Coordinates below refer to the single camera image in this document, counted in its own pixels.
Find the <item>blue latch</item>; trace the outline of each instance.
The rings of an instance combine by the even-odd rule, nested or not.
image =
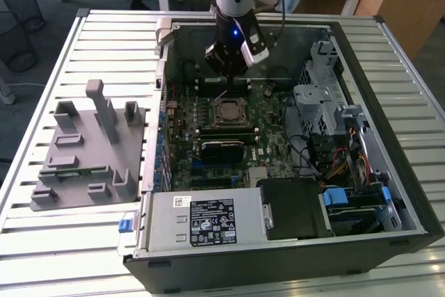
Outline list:
[[[385,201],[389,202],[391,200],[391,193],[389,192],[388,187],[383,186],[382,193],[383,193],[383,197],[385,198]]]
[[[133,219],[122,219],[119,222],[119,233],[133,232]]]
[[[323,201],[326,207],[336,204],[348,204],[348,196],[343,188],[329,188],[323,193]]]

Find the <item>white cable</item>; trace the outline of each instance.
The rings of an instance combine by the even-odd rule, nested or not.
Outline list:
[[[10,83],[7,86],[40,86],[40,87],[47,87],[43,83]]]

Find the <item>blue tab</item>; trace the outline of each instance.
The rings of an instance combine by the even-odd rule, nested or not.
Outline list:
[[[388,187],[383,186],[382,193],[383,193],[383,197],[385,198],[385,201],[389,202],[391,200],[391,193],[389,192]]]
[[[119,222],[119,233],[129,233],[129,232],[133,232],[133,220],[122,219]]]
[[[325,202],[326,207],[330,205],[349,203],[348,196],[346,196],[346,192],[343,188],[328,188],[323,193],[323,201]]]
[[[329,207],[332,204],[331,198],[326,191],[323,193],[323,201],[325,202],[326,207]]]
[[[161,183],[162,180],[162,175],[160,174],[160,172],[156,172],[154,173],[154,182],[155,183]]]

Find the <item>cpu socket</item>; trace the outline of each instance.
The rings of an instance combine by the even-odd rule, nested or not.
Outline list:
[[[250,125],[245,114],[244,99],[217,99],[213,105],[216,127],[246,127]]]

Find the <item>motherboard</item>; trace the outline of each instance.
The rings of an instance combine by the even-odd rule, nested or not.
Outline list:
[[[255,187],[259,179],[295,176],[282,125],[289,93],[273,88],[245,81],[229,90],[202,82],[171,89],[173,191]]]

